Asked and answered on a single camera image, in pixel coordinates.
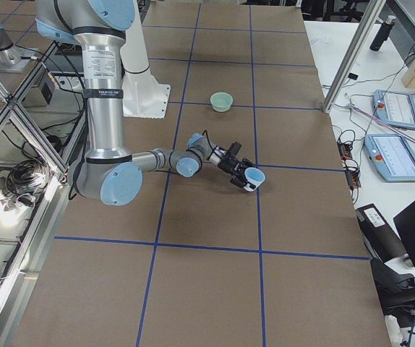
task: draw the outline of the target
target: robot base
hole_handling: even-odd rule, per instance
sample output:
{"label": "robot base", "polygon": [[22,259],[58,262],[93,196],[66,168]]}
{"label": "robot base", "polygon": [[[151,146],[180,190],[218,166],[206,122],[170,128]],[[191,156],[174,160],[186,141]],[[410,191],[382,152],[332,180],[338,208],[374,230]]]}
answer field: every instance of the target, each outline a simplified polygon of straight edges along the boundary
{"label": "robot base", "polygon": [[22,60],[10,67],[6,67],[5,65],[2,65],[0,63],[0,72],[11,72],[15,74],[21,74],[25,69],[26,66],[32,61],[30,59],[23,59],[23,58],[30,58],[31,56],[35,55],[35,52],[29,51],[27,49],[18,48],[20,50],[20,55],[22,57]]}
{"label": "robot base", "polygon": [[126,75],[122,89],[125,117],[163,119],[166,115],[171,86],[158,84],[150,71],[140,76]]}

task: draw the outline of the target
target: small cup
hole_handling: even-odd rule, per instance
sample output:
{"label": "small cup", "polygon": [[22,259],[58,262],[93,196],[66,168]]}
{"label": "small cup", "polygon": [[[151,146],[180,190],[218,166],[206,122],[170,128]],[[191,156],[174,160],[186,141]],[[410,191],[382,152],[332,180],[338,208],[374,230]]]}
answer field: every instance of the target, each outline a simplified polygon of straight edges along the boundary
{"label": "small cup", "polygon": [[233,103],[233,97],[224,92],[214,93],[210,96],[210,103],[217,112],[227,112]]}
{"label": "small cup", "polygon": [[248,192],[253,192],[265,181],[265,174],[258,168],[247,168],[244,170],[244,175],[249,183],[256,186],[254,189],[247,185],[244,186]]}

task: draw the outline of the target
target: white table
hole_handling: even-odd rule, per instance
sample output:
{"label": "white table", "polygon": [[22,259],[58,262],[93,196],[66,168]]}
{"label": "white table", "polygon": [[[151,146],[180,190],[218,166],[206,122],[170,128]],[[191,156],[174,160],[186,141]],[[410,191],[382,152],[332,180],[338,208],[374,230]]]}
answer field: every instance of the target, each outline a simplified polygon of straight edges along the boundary
{"label": "white table", "polygon": [[[356,23],[338,23],[338,22],[306,22],[307,35],[311,44],[312,53],[314,55],[315,64],[322,85],[331,85],[333,78],[339,68],[342,58],[351,42],[357,25]],[[390,74],[395,74],[399,70],[401,72],[395,76],[384,79],[383,81],[373,81],[356,83],[351,87],[342,89],[336,103],[345,106],[349,103],[348,97],[354,94],[372,95],[376,89],[388,89],[397,92],[415,93],[415,90],[407,90],[401,78],[406,67],[403,67],[403,60],[396,51],[393,43],[388,39],[384,42],[378,52],[371,51],[369,45],[373,37],[376,35],[379,25],[376,25],[367,42],[364,44],[356,63],[351,70],[359,76],[358,81],[363,80],[380,80]],[[354,95],[351,97],[353,104],[360,109],[372,113],[372,98],[367,96]],[[356,138],[361,139],[364,132],[349,120],[349,111],[346,109],[333,106],[330,112],[332,123],[340,127],[342,130],[352,129],[356,133]],[[352,112],[352,120],[364,129],[370,124],[367,117]],[[337,138],[341,131],[335,127],[335,137]],[[369,126],[369,134],[375,133],[392,133],[389,129],[383,128],[372,122]],[[408,134],[415,138],[415,131],[408,131]],[[351,140],[351,135],[346,134],[342,140]],[[415,182],[414,183],[386,183],[376,172],[374,166],[369,162],[368,156],[361,151],[362,141],[354,143],[352,154],[354,159],[361,165],[361,189],[359,189],[359,197],[354,207],[358,208],[369,203],[374,203],[378,210],[383,214],[390,226],[395,230],[393,218],[404,209],[407,205],[415,200]],[[389,265],[398,273],[410,273],[409,270],[400,260],[393,260]],[[407,329],[403,329],[404,337],[408,337]]]}

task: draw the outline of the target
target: wire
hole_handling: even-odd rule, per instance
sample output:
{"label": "wire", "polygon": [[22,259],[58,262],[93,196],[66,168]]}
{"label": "wire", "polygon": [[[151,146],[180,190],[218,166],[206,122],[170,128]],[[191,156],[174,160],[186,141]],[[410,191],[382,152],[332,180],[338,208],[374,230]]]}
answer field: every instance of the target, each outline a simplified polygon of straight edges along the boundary
{"label": "wire", "polygon": [[405,346],[405,347],[410,347],[410,345],[411,345],[411,338],[413,337],[413,331],[414,331],[414,329],[415,329],[415,319],[414,319],[414,321],[413,321],[413,324],[411,325],[411,329],[410,329],[410,331],[408,332],[408,340],[405,342],[402,342],[402,346]]}
{"label": "wire", "polygon": [[337,130],[339,130],[341,132],[341,134],[343,133],[343,130],[341,129],[341,127],[338,127],[337,125],[331,124],[331,126],[333,128],[336,128]]}
{"label": "wire", "polygon": [[40,130],[42,130],[42,131],[44,132],[44,131],[49,130],[49,129],[54,128],[54,127],[59,127],[59,126],[61,126],[61,125],[65,125],[65,124],[72,123],[73,121],[76,121],[76,120],[78,120],[79,118],[80,118],[80,115],[79,115],[79,116],[77,116],[77,117],[74,117],[73,119],[70,119],[70,120],[68,120],[68,121],[64,121],[64,122],[62,122],[62,123],[52,124],[52,125],[49,125],[48,127],[45,127],[45,128],[40,128]]}
{"label": "wire", "polygon": [[55,43],[55,46],[58,48],[58,50],[63,55],[63,57],[69,63],[70,67],[73,69],[73,71],[76,74],[77,78],[79,79],[79,83],[80,83],[80,86],[82,87],[82,90],[85,90],[84,82],[82,81],[82,78],[80,77],[80,73],[79,73],[79,71],[77,71],[76,66],[72,63],[71,59],[69,59],[68,56],[64,53],[63,48],[58,44],[58,42],[54,41],[54,43]]}
{"label": "wire", "polygon": [[[89,127],[89,124],[88,124],[88,121],[87,121],[87,119],[88,119],[88,117],[87,117],[87,103],[84,104],[84,107],[85,107],[85,128],[84,128],[84,131],[85,131],[85,134],[87,134],[88,133],[88,127]],[[80,171],[82,169],[82,165],[84,165],[84,162],[85,162],[85,149],[86,149],[86,147],[87,147],[87,140],[84,141],[84,145],[82,147],[82,154],[81,154],[80,162],[77,164],[76,168],[74,169],[74,173],[72,174],[72,184],[71,184],[71,189],[69,190],[69,193],[68,193],[68,200],[73,200],[77,196],[77,194],[74,194],[74,195],[72,194],[74,191],[76,191],[76,193],[80,194],[80,191],[77,188],[77,179],[79,178]]]}
{"label": "wire", "polygon": [[10,170],[5,187],[18,199],[24,194],[35,194],[46,187],[49,171],[39,160],[25,160]]}
{"label": "wire", "polygon": [[[222,159],[222,156],[220,156],[220,155],[219,155],[219,154],[215,151],[215,148],[214,148],[214,147],[213,147],[213,145],[210,143],[208,131],[207,131],[206,129],[204,129],[204,130],[203,130],[203,132],[201,133],[201,135],[206,136],[207,143],[209,144],[209,147],[210,147],[210,149],[212,150],[212,152],[211,152],[210,156],[214,153],[214,154],[215,154],[215,156],[216,156],[217,158]],[[219,147],[219,146],[217,146],[217,148],[218,148],[219,150],[224,150],[222,147]]]}
{"label": "wire", "polygon": [[17,145],[16,143],[14,143],[10,138],[9,138],[9,136],[6,134],[6,132],[4,131],[4,130],[2,130],[2,134],[4,134],[4,136],[6,137],[6,139],[8,140],[8,142],[10,142],[15,148],[17,148],[17,149],[19,149],[20,151],[21,151],[21,153],[26,157],[26,158],[29,158],[29,159],[35,159],[35,160],[38,160],[39,159],[39,154],[38,154],[38,156],[37,157],[35,157],[34,155],[32,155],[32,154],[30,154],[30,153],[28,153],[28,152],[26,152],[26,150],[25,150],[25,145],[27,144],[27,142],[24,142],[23,144],[22,144],[22,146],[20,147],[19,145]]}
{"label": "wire", "polygon": [[153,170],[152,172],[164,172],[165,174],[179,175],[180,173],[169,170]]}

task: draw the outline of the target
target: black chair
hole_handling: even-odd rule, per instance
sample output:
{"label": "black chair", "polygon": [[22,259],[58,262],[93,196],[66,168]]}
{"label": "black chair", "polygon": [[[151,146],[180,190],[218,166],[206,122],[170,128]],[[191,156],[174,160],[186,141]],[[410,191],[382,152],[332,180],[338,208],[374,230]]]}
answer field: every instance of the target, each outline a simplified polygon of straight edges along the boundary
{"label": "black chair", "polygon": [[343,8],[339,9],[338,12],[330,13],[330,16],[346,17],[342,22],[352,22],[352,19],[360,22],[363,12],[357,10],[357,5],[361,2],[368,2],[369,0],[344,0],[347,4]]}

